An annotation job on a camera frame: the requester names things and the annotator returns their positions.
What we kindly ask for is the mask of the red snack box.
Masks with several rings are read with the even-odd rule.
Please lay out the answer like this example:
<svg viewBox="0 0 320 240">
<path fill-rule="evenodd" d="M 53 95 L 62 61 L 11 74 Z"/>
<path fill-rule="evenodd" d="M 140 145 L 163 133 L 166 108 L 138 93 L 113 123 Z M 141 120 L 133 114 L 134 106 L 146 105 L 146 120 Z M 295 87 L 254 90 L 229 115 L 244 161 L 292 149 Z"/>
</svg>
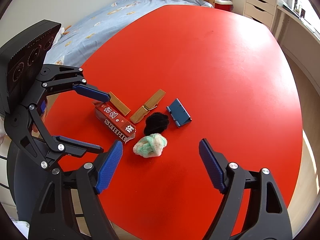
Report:
<svg viewBox="0 0 320 240">
<path fill-rule="evenodd" d="M 109 102 L 93 101 L 95 116 L 124 143 L 136 137 L 135 125 Z"/>
</svg>

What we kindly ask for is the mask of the bed with blue sheet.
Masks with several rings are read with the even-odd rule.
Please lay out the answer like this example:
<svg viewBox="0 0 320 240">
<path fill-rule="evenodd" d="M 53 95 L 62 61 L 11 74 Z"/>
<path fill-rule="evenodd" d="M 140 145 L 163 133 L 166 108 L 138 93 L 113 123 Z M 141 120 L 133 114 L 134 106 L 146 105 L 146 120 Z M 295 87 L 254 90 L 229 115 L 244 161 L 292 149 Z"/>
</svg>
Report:
<svg viewBox="0 0 320 240">
<path fill-rule="evenodd" d="M 204 0 L 117 0 L 84 17 L 67 29 L 48 51 L 47 64 L 81 67 L 106 41 L 133 21 L 164 5 L 212 8 Z"/>
</svg>

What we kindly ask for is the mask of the black fuzzy ball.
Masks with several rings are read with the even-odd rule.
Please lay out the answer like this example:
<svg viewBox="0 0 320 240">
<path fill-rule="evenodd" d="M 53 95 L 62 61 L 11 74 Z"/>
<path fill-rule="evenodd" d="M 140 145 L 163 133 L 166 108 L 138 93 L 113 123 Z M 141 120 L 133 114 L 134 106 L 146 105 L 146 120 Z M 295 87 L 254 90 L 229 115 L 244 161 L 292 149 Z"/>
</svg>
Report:
<svg viewBox="0 0 320 240">
<path fill-rule="evenodd" d="M 155 112 L 145 120 L 144 135 L 164 132 L 169 126 L 169 117 L 166 114 Z"/>
</svg>

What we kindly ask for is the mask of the white drawer unit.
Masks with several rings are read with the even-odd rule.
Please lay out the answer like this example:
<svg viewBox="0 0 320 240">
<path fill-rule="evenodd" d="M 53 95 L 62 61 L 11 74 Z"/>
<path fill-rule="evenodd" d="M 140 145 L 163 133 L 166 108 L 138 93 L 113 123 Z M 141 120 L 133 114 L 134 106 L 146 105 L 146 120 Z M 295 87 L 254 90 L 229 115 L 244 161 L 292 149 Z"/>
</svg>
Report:
<svg viewBox="0 0 320 240">
<path fill-rule="evenodd" d="M 272 28 L 278 0 L 245 0 L 243 15 Z"/>
</svg>

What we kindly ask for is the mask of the red cooler box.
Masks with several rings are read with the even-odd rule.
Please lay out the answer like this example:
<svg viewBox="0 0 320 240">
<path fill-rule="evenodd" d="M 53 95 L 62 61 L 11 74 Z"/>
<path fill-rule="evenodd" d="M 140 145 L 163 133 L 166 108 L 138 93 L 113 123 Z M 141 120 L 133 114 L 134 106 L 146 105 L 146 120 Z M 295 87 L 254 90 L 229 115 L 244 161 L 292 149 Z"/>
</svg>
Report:
<svg viewBox="0 0 320 240">
<path fill-rule="evenodd" d="M 215 0 L 215 9 L 231 12 L 233 10 L 233 3 L 230 0 Z"/>
</svg>

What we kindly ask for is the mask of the wooden clothespin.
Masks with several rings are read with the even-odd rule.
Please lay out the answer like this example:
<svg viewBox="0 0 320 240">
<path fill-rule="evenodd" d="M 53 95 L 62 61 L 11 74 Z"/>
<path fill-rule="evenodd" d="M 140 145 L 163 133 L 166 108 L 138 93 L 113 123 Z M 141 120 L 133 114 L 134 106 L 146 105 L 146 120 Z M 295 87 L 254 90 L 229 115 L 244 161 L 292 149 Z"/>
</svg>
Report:
<svg viewBox="0 0 320 240">
<path fill-rule="evenodd" d="M 146 116 L 151 110 L 158 106 L 158 103 L 163 99 L 166 92 L 162 89 L 157 90 L 153 96 L 151 96 L 147 102 L 145 102 L 131 117 L 130 120 L 133 124 L 139 123 L 144 116 Z"/>
</svg>

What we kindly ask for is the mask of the red plastic table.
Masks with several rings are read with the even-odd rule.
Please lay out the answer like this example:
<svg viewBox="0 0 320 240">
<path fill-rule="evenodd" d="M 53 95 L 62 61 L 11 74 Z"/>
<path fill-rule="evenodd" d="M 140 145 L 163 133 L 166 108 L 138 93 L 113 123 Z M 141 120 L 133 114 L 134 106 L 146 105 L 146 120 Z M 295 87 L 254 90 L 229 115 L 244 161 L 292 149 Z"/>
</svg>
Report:
<svg viewBox="0 0 320 240">
<path fill-rule="evenodd" d="M 108 218 L 140 239 L 202 239 L 222 199 L 199 155 L 199 142 L 242 168 L 271 171 L 284 202 L 295 190 L 302 116 L 289 64 L 269 29 L 218 9 L 165 5 L 132 22 L 83 65 L 90 85 L 131 112 L 162 89 L 156 111 L 180 100 L 191 122 L 171 122 L 159 157 L 124 152 L 99 196 Z"/>
</svg>

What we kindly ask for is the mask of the white long desk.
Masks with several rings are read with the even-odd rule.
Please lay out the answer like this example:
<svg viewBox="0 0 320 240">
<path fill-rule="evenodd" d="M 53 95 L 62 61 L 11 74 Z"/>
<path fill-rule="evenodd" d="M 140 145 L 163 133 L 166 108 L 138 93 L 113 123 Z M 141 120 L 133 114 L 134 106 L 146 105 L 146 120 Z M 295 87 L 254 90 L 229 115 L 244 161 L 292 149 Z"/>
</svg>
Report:
<svg viewBox="0 0 320 240">
<path fill-rule="evenodd" d="M 319 92 L 319 38 L 296 16 L 277 5 L 271 33 Z"/>
</svg>

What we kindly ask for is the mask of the green white tissue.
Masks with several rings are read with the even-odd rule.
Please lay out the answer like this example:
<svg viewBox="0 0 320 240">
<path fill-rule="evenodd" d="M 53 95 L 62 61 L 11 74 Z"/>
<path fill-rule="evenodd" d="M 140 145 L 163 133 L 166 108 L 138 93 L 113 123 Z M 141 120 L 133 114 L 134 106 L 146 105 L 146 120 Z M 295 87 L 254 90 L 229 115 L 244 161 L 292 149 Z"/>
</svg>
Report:
<svg viewBox="0 0 320 240">
<path fill-rule="evenodd" d="M 154 133 L 140 139 L 133 147 L 133 152 L 143 158 L 159 157 L 168 141 L 159 133 Z"/>
</svg>

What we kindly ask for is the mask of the blue card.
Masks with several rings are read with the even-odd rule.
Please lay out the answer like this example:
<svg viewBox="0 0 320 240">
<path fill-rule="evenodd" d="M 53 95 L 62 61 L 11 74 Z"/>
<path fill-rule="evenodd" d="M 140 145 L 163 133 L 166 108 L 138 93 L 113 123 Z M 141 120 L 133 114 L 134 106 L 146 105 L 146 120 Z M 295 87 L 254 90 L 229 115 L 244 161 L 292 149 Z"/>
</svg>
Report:
<svg viewBox="0 0 320 240">
<path fill-rule="evenodd" d="M 167 106 L 167 111 L 170 113 L 177 127 L 181 127 L 192 121 L 191 116 L 178 98 L 176 98 L 169 106 Z"/>
</svg>

